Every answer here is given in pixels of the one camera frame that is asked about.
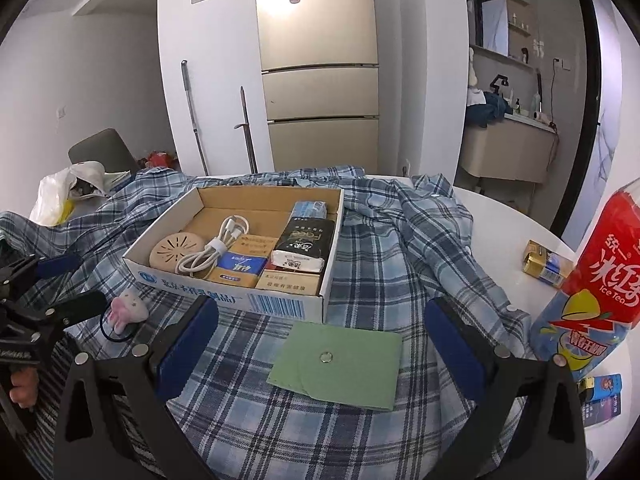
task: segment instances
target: striped fabric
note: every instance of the striped fabric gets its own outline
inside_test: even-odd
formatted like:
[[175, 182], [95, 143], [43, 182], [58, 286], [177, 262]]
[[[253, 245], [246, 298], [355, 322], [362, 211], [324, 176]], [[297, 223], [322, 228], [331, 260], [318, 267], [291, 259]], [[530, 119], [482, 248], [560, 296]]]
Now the striped fabric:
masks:
[[[328, 322], [402, 335], [396, 405], [388, 413], [361, 410], [267, 384], [291, 323], [239, 312], [219, 301], [220, 326], [180, 397], [168, 403], [184, 434], [222, 480], [422, 478], [474, 408], [460, 395], [426, 336], [425, 302], [449, 294], [463, 305], [465, 322], [489, 341], [505, 344], [517, 356], [530, 355], [529, 317], [507, 310], [504, 292], [473, 259], [472, 217], [442, 177], [414, 178], [411, 189], [364, 178], [361, 169], [350, 167], [225, 181], [149, 170], [94, 214], [63, 226], [40, 227], [3, 213], [0, 238], [20, 253], [74, 251], [84, 259], [73, 275], [32, 288], [24, 301], [45, 308], [91, 288], [110, 300], [134, 283], [122, 254], [163, 211], [194, 186], [230, 184], [345, 190]], [[150, 307], [149, 320], [136, 337], [125, 344], [108, 342], [92, 319], [68, 330], [80, 348], [97, 358], [124, 355], [177, 321], [191, 303], [139, 283], [135, 287]], [[44, 478], [52, 477], [56, 395], [74, 351], [69, 344], [60, 345], [51, 370], [42, 374], [38, 431], [23, 440]], [[519, 402], [512, 407], [487, 470], [504, 454], [521, 408]], [[129, 415], [124, 416], [129, 423]], [[143, 461], [152, 462], [141, 439], [136, 445]]]

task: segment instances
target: refrigerator door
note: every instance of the refrigerator door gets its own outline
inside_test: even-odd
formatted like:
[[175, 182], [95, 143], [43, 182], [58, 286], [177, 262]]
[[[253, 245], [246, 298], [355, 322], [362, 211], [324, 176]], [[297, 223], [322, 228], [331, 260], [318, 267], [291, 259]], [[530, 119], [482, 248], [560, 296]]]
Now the refrigerator door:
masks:
[[273, 72], [262, 82], [268, 120], [378, 114], [377, 68]]
[[373, 0], [256, 0], [262, 70], [377, 64]]
[[291, 121], [269, 125], [276, 171], [342, 164], [378, 170], [378, 120]]

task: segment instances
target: lemon illustration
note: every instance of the lemon illustration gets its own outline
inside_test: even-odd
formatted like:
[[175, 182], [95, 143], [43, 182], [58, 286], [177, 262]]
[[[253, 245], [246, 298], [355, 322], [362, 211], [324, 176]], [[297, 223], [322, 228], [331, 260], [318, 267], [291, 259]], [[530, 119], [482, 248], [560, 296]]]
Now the lemon illustration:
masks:
[[593, 356], [580, 350], [577, 346], [571, 344], [571, 333], [565, 332], [560, 336], [558, 340], [558, 353], [566, 359], [569, 370], [575, 372], [582, 370], [586, 365], [591, 362]]
[[600, 304], [586, 288], [572, 295], [562, 310], [562, 319], [582, 321], [600, 315]]

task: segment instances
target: shelf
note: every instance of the shelf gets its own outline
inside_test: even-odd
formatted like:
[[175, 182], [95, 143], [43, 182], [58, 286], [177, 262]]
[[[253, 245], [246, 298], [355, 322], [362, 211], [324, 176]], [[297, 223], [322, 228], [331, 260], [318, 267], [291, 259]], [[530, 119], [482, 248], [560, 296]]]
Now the shelf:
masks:
[[515, 23], [509, 22], [509, 28], [511, 30], [515, 30], [516, 32], [519, 32], [525, 38], [528, 38], [531, 35], [531, 33], [528, 30], [525, 30], [524, 28], [517, 26]]
[[505, 56], [504, 54], [500, 54], [499, 52], [494, 52], [493, 50], [489, 50], [488, 48], [484, 48], [482, 46], [477, 46], [474, 44], [469, 44], [469, 46], [474, 50], [475, 54], [479, 54], [484, 57], [491, 57], [496, 61], [501, 61], [505, 63], [511, 63], [521, 68], [526, 68], [528, 70], [535, 70], [535, 67], [532, 67], [530, 64], [524, 63], [519, 59], [515, 59], [513, 57]]

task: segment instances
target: green pouch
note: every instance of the green pouch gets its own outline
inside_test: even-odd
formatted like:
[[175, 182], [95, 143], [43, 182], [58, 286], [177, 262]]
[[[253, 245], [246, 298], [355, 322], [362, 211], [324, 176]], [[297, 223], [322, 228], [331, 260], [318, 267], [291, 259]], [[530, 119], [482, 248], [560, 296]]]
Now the green pouch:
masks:
[[392, 410], [402, 336], [295, 323], [267, 382], [317, 400]]

